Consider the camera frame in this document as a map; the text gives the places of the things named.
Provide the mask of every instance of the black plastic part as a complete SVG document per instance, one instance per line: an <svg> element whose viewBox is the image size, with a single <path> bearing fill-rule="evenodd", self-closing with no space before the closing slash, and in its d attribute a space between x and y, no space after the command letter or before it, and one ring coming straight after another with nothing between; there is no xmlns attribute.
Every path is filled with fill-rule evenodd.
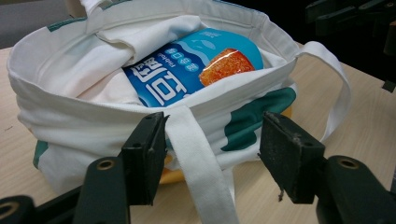
<svg viewBox="0 0 396 224"><path fill-rule="evenodd" d="M318 0L305 8L305 22L314 22L317 17L336 10L337 4L333 0Z"/></svg>
<svg viewBox="0 0 396 224"><path fill-rule="evenodd" d="M374 7L380 6L385 4L387 0L372 0L372 1L368 1L366 3L364 3L363 5L359 6L359 10L361 12L367 11L367 10L371 10Z"/></svg>
<svg viewBox="0 0 396 224"><path fill-rule="evenodd" d="M73 223L130 223L122 160L106 157L87 170Z"/></svg>
<svg viewBox="0 0 396 224"><path fill-rule="evenodd" d="M32 223L35 220L35 205L30 197L17 195L0 200L0 223Z"/></svg>
<svg viewBox="0 0 396 224"><path fill-rule="evenodd" d="M389 81L389 80L386 80L386 81L384 82L384 85L382 86L382 89L384 89L384 90L386 90L386 91L389 91L389 92L391 92L391 93L394 92L395 88L396 88L396 83L393 83L393 82L391 82L391 81Z"/></svg>
<svg viewBox="0 0 396 224"><path fill-rule="evenodd" d="M352 27L357 22L356 13L357 9L355 7L344 7L317 17L315 23L316 35L330 35Z"/></svg>
<svg viewBox="0 0 396 224"><path fill-rule="evenodd" d="M291 119L264 112L260 158L294 203L312 203L324 148Z"/></svg>
<svg viewBox="0 0 396 224"><path fill-rule="evenodd" d="M385 41L384 46L384 53L388 56L396 57L396 9L393 10L395 10L395 18L393 18L395 21L391 22L389 25L387 40Z"/></svg>
<svg viewBox="0 0 396 224"><path fill-rule="evenodd" d="M326 203L318 200L317 217L319 224L341 224L344 223L334 202Z"/></svg>
<svg viewBox="0 0 396 224"><path fill-rule="evenodd" d="M41 204L36 209L36 223L71 223L81 187Z"/></svg>
<svg viewBox="0 0 396 224"><path fill-rule="evenodd" d="M162 112L144 117L122 147L129 205L153 204L166 156Z"/></svg>
<svg viewBox="0 0 396 224"><path fill-rule="evenodd" d="M396 223L395 200L365 164L333 156L327 161L325 174L343 223Z"/></svg>
<svg viewBox="0 0 396 224"><path fill-rule="evenodd" d="M392 185L390 186L390 192L392 193L395 201L396 201L396 168L393 173Z"/></svg>

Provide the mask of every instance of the snack package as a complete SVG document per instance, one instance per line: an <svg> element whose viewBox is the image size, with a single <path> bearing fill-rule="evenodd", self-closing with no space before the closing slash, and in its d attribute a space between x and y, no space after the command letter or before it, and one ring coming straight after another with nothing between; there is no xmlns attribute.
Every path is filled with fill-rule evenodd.
<svg viewBox="0 0 396 224"><path fill-rule="evenodd" d="M139 63L124 67L145 106L168 106L224 77L263 69L248 38L205 28L168 43Z"/></svg>

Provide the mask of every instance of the blue package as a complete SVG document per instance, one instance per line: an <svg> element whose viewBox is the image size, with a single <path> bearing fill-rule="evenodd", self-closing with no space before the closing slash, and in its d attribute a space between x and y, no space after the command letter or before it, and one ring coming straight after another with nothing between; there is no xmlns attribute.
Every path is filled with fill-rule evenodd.
<svg viewBox="0 0 396 224"><path fill-rule="evenodd" d="M263 69L262 56L249 39L205 28L164 45L123 71L145 106L168 106L207 86L200 75L226 49L237 49L252 69Z"/></svg>

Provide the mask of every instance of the green pattern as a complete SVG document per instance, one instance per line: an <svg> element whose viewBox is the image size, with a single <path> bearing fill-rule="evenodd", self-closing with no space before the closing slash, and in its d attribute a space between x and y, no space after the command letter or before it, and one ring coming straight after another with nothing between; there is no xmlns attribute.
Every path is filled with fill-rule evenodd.
<svg viewBox="0 0 396 224"><path fill-rule="evenodd" d="M118 5L118 4L120 4L120 3L129 2L129 1L132 1L132 0L120 0L120 1L118 1L118 2L114 2L114 3L108 4L107 6L101 7L101 8L102 8L102 10L106 10L106 9L108 9L108 8L110 8L110 7L113 7L113 6L115 6L115 5Z"/></svg>
<svg viewBox="0 0 396 224"><path fill-rule="evenodd" d="M35 145L35 156L33 157L33 165L38 169L38 162L40 160L40 156L49 148L48 142L43 142L38 140Z"/></svg>
<svg viewBox="0 0 396 224"><path fill-rule="evenodd" d="M50 32L54 32L67 24L70 24L70 23L73 23L76 21L85 21L85 20L87 20L86 17L71 19L71 20L67 20L67 21L59 21L59 22L53 23L52 25L47 26L47 28L49 29Z"/></svg>
<svg viewBox="0 0 396 224"><path fill-rule="evenodd" d="M223 151L234 151L247 148L256 143L254 133L262 126L262 113L270 111L281 113L288 108L296 98L292 88L270 91L231 113L231 121L225 126L224 132L228 144Z"/></svg>

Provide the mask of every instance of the metal ring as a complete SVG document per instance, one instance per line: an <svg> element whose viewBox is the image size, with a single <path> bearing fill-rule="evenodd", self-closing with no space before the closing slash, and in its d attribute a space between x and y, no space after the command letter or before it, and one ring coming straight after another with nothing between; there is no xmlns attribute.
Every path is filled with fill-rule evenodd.
<svg viewBox="0 0 396 224"><path fill-rule="evenodd" d="M0 204L0 219L9 217L18 210L20 204L17 202L7 202Z"/></svg>
<svg viewBox="0 0 396 224"><path fill-rule="evenodd" d="M348 159L348 158L339 158L339 159L338 159L338 163L339 163L342 167L347 168L347 169L351 169L351 170L357 170L357 169L359 169L359 164L356 163L356 162L353 161L353 160Z"/></svg>
<svg viewBox="0 0 396 224"><path fill-rule="evenodd" d="M96 169L98 170L108 170L114 166L115 162L112 160L101 161L96 165Z"/></svg>

